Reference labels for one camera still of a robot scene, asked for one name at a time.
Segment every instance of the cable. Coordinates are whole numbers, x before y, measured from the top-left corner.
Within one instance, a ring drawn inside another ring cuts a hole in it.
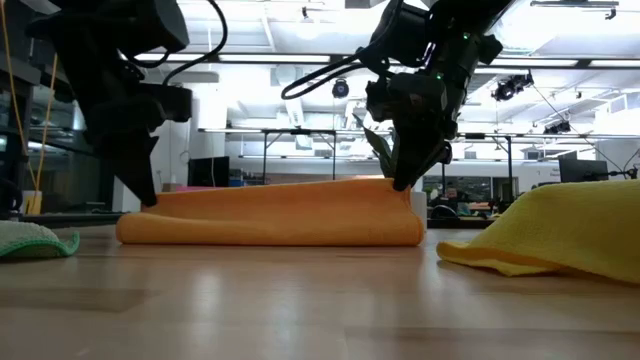
[[[24,138],[24,131],[22,130],[22,119],[20,119],[20,111],[18,110],[18,98],[16,96],[16,85],[13,81],[13,67],[11,66],[11,54],[9,53],[9,34],[7,32],[7,17],[4,10],[4,1],[0,0],[0,12],[2,13],[2,31],[4,33],[4,51],[7,55],[7,68],[9,70],[9,85],[11,87],[11,98],[13,100],[13,111],[16,114],[16,123],[18,123],[18,133],[20,134],[20,141],[22,143],[22,151],[25,156],[28,156],[27,142]],[[33,172],[31,162],[27,159],[27,167],[31,174],[31,180],[33,186],[36,186],[36,176]]]
[[[169,58],[169,55],[171,55],[169,53],[169,51],[165,52],[164,55],[156,61],[140,61],[138,59],[136,59],[133,56],[128,56],[125,55],[125,57],[127,58],[127,61],[129,61],[130,63],[132,63],[133,65],[137,66],[137,67],[141,67],[141,68],[145,68],[145,69],[155,69],[158,66],[164,64],[167,59]]]
[[[323,85],[324,83],[330,81],[331,79],[335,78],[336,76],[340,76],[342,74],[345,74],[349,71],[353,71],[356,68],[351,68],[351,70],[347,70],[347,71],[336,71],[335,73],[332,73],[331,75],[329,75],[327,78],[322,79],[320,82],[318,82],[317,84],[314,84],[312,86],[309,86],[308,88],[297,92],[293,95],[287,95],[288,92],[290,92],[291,90],[317,78],[318,76],[322,76],[324,74],[329,73],[330,71],[336,70],[344,65],[350,64],[352,62],[354,62],[355,60],[361,59],[364,56],[368,55],[369,53],[371,53],[372,51],[376,50],[376,48],[378,47],[378,45],[380,45],[384,40],[387,39],[387,37],[389,36],[389,34],[391,33],[391,29],[393,29],[396,24],[398,23],[398,19],[400,18],[400,13],[402,10],[402,5],[404,3],[403,0],[397,0],[398,3],[396,4],[396,7],[393,9],[393,15],[391,18],[391,21],[389,22],[389,24],[387,24],[387,27],[384,29],[384,32],[382,33],[382,35],[380,35],[380,37],[378,37],[376,40],[374,40],[372,43],[370,43],[369,45],[367,45],[365,48],[361,49],[360,51],[358,51],[357,53],[348,56],[340,61],[336,61],[333,64],[329,64],[325,67],[323,67],[322,69],[316,70],[314,72],[312,72],[311,74],[308,74],[306,76],[301,77],[300,79],[292,82],[291,84],[287,85],[284,89],[282,89],[282,93],[280,94],[280,97],[283,100],[292,100],[295,98],[298,98],[300,96],[303,96],[305,94],[308,94],[309,92],[315,90],[316,88],[318,88],[319,86]],[[353,66],[360,66],[359,69],[361,68],[365,68],[367,66],[365,65],[353,65]],[[389,59],[386,59],[385,61],[385,66],[389,66]],[[389,72],[389,71],[383,71],[382,75],[384,76],[393,76],[394,74]]]
[[[184,140],[184,150],[182,150],[178,158],[180,159],[180,163],[182,163],[183,165],[188,165],[189,160],[191,160],[191,152],[189,151],[189,145],[191,145],[191,123],[187,124],[185,128],[186,128],[186,131],[185,131],[185,140]],[[182,160],[182,156],[185,154],[187,155],[187,161]]]
[[[297,92],[297,93],[295,93],[293,95],[284,95],[285,92],[288,92],[288,91],[290,91],[290,90],[292,90],[292,89],[294,89],[294,88],[299,86],[299,85],[296,85],[296,82],[293,82],[290,85],[286,86],[282,90],[282,96],[281,97],[282,97],[283,100],[292,100],[292,99],[298,98],[298,97],[306,95],[306,94],[312,92],[313,90],[319,88],[320,86],[326,84],[331,79],[334,79],[334,78],[336,78],[336,77],[338,77],[340,75],[346,74],[348,72],[351,72],[351,71],[354,71],[354,70],[358,70],[358,69],[364,69],[364,68],[366,68],[366,66],[363,65],[363,64],[349,65],[346,68],[343,68],[343,69],[338,70],[338,71],[336,71],[334,73],[331,73],[331,75],[327,76],[326,78],[318,81],[317,83],[315,83],[313,85],[310,85],[310,86],[306,87],[304,90],[300,90],[299,92]]]
[[[213,168],[215,167],[214,166],[215,159],[216,159],[215,157],[211,156],[211,183],[213,184],[213,187],[216,187],[216,177],[213,172],[214,171]]]
[[[558,115],[560,117],[560,119],[562,119],[563,121],[566,121],[567,123],[569,123],[569,121],[567,119],[565,119],[564,116],[562,116],[562,114],[560,114],[560,112],[558,112],[558,110],[556,110],[556,108],[549,102],[549,100],[547,100],[547,98],[540,92],[540,90],[538,90],[538,87],[535,84],[531,84],[531,86],[534,89],[536,89],[538,94],[540,94],[542,99],[547,103],[547,105],[549,105],[549,107],[551,107],[551,109],[553,109],[553,111],[556,113],[556,115]],[[583,134],[580,134],[580,132],[578,130],[576,130],[576,128],[574,128],[573,125],[571,125],[570,123],[569,123],[569,126],[571,127],[571,130],[575,131],[579,135],[583,135]],[[609,159],[609,157],[607,155],[605,155],[602,151],[600,151],[600,149],[598,149],[595,146],[595,144],[593,144],[591,141],[587,140],[584,137],[582,138],[582,140],[584,140],[587,144],[591,145],[593,150],[595,150],[598,154],[602,155],[603,158],[605,158],[607,161],[609,161],[611,164],[613,164],[613,166],[615,166],[616,169],[620,170],[620,172],[624,172],[624,171],[622,171],[620,166],[618,166],[618,164],[614,163],[611,159]]]
[[[629,165],[629,163],[631,162],[631,160],[633,160],[634,157],[636,157],[636,155],[638,155],[638,153],[640,152],[640,149],[636,150],[633,155],[631,155],[631,157],[629,158],[629,160],[627,160],[626,163],[624,163],[624,167],[622,168],[624,171],[627,171],[627,165]]]
[[[49,84],[49,102],[47,103],[47,113],[44,117],[44,131],[42,132],[42,146],[40,146],[40,163],[38,164],[38,175],[36,177],[36,191],[35,196],[38,196],[38,192],[40,191],[40,175],[42,175],[42,167],[44,165],[44,152],[47,143],[47,130],[49,129],[49,119],[51,118],[51,107],[53,105],[53,97],[55,94],[55,83],[56,83],[56,74],[58,71],[58,54],[53,56],[53,72],[51,73],[51,83]]]
[[[174,76],[176,76],[179,73],[189,69],[190,67],[198,65],[198,64],[204,62],[205,60],[208,60],[208,59],[212,58],[217,53],[219,53],[220,50],[222,50],[222,48],[224,47],[224,45],[227,43],[227,37],[229,36],[229,28],[227,27],[227,20],[225,19],[224,14],[222,13],[222,10],[220,9],[220,6],[218,6],[218,4],[216,4],[216,2],[214,0],[207,0],[207,1],[209,2],[209,4],[211,4],[211,6],[213,6],[213,8],[215,9],[216,13],[218,14],[218,17],[220,18],[220,22],[222,23],[222,39],[220,40],[220,43],[213,50],[211,50],[208,53],[202,55],[201,57],[199,57],[199,58],[197,58],[195,60],[191,60],[191,61],[189,61],[189,62],[187,62],[185,64],[182,64],[182,65],[178,66],[177,68],[173,69],[164,78],[164,81],[162,82],[162,85],[165,85],[165,86],[169,85],[169,81]]]

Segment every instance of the camera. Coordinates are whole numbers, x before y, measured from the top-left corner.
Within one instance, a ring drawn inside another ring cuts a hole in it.
[[[349,85],[347,85],[347,80],[338,79],[335,84],[333,84],[333,90],[331,90],[333,97],[336,99],[343,99],[349,95]]]
[[[524,91],[524,88],[533,85],[531,71],[527,75],[513,75],[506,80],[498,81],[498,88],[491,94],[497,101],[511,100],[515,95]]]

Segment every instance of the yellow rope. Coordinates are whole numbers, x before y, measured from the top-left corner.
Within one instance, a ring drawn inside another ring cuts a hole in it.
[[[40,147],[40,164],[38,165],[38,176],[36,178],[36,196],[40,190],[40,175],[42,174],[42,166],[44,165],[44,152],[45,144],[47,143],[47,130],[49,129],[49,117],[51,116],[51,106],[53,105],[53,95],[55,89],[53,86],[56,83],[56,72],[58,70],[58,55],[53,57],[53,73],[51,75],[51,84],[49,84],[49,103],[47,104],[47,114],[44,117],[44,131],[42,133],[42,146]]]
[[[11,66],[11,54],[9,53],[9,35],[7,33],[7,17],[4,12],[4,1],[0,0],[0,12],[2,12],[2,30],[4,33],[4,51],[7,55],[7,67],[9,68],[9,85],[11,86],[11,97],[13,99],[13,111],[16,114],[16,122],[18,123],[18,132],[20,133],[20,141],[22,142],[22,151],[25,156],[29,156],[27,152],[27,142],[24,139],[24,132],[22,131],[22,120],[20,119],[20,111],[18,111],[18,98],[16,97],[16,87],[13,82],[13,68]],[[33,186],[36,186],[36,176],[31,167],[31,162],[27,159],[27,166],[29,167],[29,173],[31,174],[31,180]]]
[[[7,54],[7,67],[9,69],[9,84],[11,86],[11,97],[13,98],[13,110],[16,114],[16,122],[18,123],[18,132],[20,133],[20,141],[22,142],[22,151],[24,155],[27,156],[27,166],[29,167],[29,173],[31,174],[31,180],[33,181],[33,185],[35,187],[34,197],[37,199],[38,192],[40,191],[40,176],[42,175],[42,168],[44,165],[44,153],[45,153],[45,144],[47,143],[47,130],[49,129],[49,119],[51,117],[51,107],[53,106],[53,98],[55,94],[54,85],[56,83],[56,73],[58,71],[58,55],[56,54],[53,57],[53,72],[51,74],[51,83],[49,84],[49,89],[51,92],[49,93],[49,103],[47,104],[47,113],[44,119],[44,131],[42,133],[42,145],[40,147],[40,163],[38,165],[38,175],[37,177],[34,175],[33,167],[31,166],[31,161],[28,159],[28,151],[27,151],[27,142],[24,138],[24,131],[22,129],[22,120],[20,119],[20,112],[18,111],[18,99],[16,97],[16,89],[15,84],[13,82],[13,68],[11,66],[11,55],[9,53],[9,34],[7,32],[7,17],[5,15],[4,10],[4,1],[0,0],[0,9],[2,12],[2,30],[4,33],[4,45],[5,51]],[[35,201],[31,203],[31,208],[27,209],[26,213],[30,213],[30,210],[33,209],[35,205]]]

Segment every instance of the white wall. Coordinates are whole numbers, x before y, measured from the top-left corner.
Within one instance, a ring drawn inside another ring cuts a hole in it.
[[[602,154],[596,153],[596,159],[606,161],[609,171],[619,171],[618,167],[625,170],[627,161],[629,163],[626,170],[632,169],[634,165],[640,168],[640,140],[604,140],[596,146],[606,156],[605,158]],[[624,176],[612,176],[610,179],[623,180]]]
[[[193,90],[193,118],[187,123],[165,121],[152,134],[159,136],[151,152],[151,169],[156,192],[163,183],[186,185],[189,159],[224,156],[224,134],[198,132],[200,127],[226,126],[227,106],[216,84],[188,84]],[[139,211],[140,201],[118,179],[114,181],[114,211]]]

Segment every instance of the table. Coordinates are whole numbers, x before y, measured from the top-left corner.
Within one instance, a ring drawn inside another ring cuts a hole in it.
[[[415,248],[121,246],[78,229],[68,259],[0,264],[13,359],[632,359],[640,288],[507,278]],[[69,236],[70,230],[57,230]]]

